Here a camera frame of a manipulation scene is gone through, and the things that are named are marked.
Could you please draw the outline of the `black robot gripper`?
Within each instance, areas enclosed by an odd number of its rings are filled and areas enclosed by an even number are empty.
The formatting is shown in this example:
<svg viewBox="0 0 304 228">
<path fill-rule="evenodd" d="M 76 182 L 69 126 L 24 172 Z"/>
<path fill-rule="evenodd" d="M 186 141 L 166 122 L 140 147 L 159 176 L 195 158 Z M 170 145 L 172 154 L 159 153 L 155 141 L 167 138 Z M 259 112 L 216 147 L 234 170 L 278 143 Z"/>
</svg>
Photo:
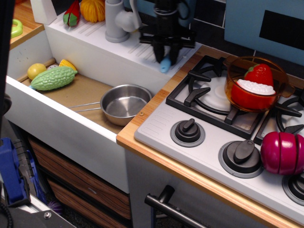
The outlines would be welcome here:
<svg viewBox="0 0 304 228">
<path fill-rule="evenodd" d="M 195 32 L 180 24 L 180 20 L 190 18 L 190 6 L 185 0 L 156 0 L 153 12 L 156 22 L 139 28 L 139 40 L 153 46 L 158 63 L 164 58 L 164 46 L 170 46 L 169 60 L 173 66 L 180 48 L 195 47 Z"/>
</svg>

